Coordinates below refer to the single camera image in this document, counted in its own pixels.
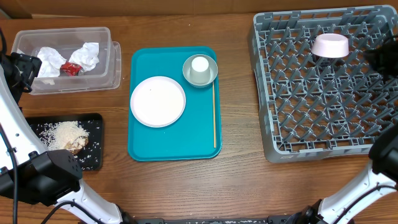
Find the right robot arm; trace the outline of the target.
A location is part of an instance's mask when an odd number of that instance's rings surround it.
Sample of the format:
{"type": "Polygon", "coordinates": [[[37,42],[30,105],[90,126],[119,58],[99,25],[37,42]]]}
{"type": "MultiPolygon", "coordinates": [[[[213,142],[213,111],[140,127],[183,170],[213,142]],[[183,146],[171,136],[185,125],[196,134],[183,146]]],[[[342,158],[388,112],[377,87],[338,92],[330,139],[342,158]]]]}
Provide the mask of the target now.
{"type": "Polygon", "coordinates": [[[285,222],[353,223],[353,218],[379,198],[397,192],[397,125],[380,135],[364,170],[337,193],[290,216],[285,222]]]}

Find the small white bowl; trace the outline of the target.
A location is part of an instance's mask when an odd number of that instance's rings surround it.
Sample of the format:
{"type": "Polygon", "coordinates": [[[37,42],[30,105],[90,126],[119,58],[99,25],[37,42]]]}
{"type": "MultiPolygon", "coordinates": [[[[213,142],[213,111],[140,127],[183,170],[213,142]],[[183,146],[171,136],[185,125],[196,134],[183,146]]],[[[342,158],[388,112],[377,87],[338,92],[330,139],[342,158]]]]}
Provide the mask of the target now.
{"type": "Polygon", "coordinates": [[[349,40],[340,34],[321,34],[315,38],[312,54],[325,58],[342,58],[349,54],[349,40]]]}

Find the pile of rice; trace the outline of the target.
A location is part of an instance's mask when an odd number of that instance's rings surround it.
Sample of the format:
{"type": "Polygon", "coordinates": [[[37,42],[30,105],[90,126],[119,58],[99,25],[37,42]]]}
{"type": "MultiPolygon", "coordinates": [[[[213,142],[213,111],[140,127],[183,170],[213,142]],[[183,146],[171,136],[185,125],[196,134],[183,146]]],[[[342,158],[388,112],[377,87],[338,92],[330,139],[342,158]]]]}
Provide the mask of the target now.
{"type": "Polygon", "coordinates": [[[50,151],[55,151],[64,149],[66,143],[80,136],[88,138],[89,132],[77,121],[64,121],[44,124],[44,130],[40,132],[39,139],[50,151]]]}

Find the brown food scrap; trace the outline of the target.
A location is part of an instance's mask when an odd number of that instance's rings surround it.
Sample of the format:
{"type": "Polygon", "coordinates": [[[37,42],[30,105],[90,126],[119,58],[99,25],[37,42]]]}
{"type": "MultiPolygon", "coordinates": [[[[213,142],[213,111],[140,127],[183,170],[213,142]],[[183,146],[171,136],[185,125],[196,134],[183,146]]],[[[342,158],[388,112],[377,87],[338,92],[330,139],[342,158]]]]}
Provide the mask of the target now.
{"type": "Polygon", "coordinates": [[[80,136],[66,143],[64,149],[70,151],[73,155],[77,155],[87,144],[88,138],[86,136],[80,136]]]}

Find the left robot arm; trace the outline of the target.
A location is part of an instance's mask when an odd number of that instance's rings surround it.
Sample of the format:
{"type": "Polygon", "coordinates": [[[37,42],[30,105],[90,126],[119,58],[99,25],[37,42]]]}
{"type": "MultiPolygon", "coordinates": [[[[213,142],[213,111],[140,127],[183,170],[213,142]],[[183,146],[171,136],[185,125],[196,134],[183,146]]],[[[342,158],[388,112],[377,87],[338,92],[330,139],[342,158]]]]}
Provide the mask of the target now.
{"type": "Polygon", "coordinates": [[[40,65],[37,57],[1,53],[1,196],[15,205],[62,208],[85,223],[129,223],[126,212],[86,184],[74,156],[49,151],[23,116],[18,101],[40,65]]]}

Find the large white plate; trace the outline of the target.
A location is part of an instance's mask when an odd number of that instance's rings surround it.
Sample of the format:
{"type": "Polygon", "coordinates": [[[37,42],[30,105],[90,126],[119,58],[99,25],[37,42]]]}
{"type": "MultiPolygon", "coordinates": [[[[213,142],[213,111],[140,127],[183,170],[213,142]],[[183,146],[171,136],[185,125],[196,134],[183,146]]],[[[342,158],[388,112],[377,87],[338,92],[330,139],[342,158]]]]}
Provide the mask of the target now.
{"type": "Polygon", "coordinates": [[[186,96],[175,80],[155,76],[140,82],[133,90],[130,108],[141,124],[163,128],[176,122],[185,110],[186,96]]]}

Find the white napkin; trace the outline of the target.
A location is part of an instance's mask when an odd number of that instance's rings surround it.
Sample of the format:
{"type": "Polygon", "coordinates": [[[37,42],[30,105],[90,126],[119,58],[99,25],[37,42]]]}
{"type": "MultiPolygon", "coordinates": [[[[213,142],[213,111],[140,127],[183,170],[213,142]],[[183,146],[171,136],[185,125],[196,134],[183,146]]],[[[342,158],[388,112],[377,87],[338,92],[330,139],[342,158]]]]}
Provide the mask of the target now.
{"type": "Polygon", "coordinates": [[[60,67],[66,62],[79,64],[83,67],[84,73],[89,72],[99,63],[98,54],[99,43],[97,42],[84,43],[83,47],[74,51],[68,60],[61,56],[57,50],[51,47],[42,47],[37,55],[42,62],[38,78],[43,78],[44,84],[54,85],[54,78],[66,75],[60,73],[60,67]]]}

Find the red snack wrapper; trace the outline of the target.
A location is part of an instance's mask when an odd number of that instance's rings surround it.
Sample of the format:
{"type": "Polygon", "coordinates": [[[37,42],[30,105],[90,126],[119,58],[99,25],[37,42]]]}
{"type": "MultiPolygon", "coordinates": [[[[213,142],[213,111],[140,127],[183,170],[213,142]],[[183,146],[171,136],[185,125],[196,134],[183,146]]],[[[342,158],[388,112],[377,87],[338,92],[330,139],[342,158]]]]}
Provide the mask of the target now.
{"type": "Polygon", "coordinates": [[[69,77],[76,77],[84,74],[84,69],[79,64],[66,62],[60,67],[60,73],[66,74],[69,77]]]}

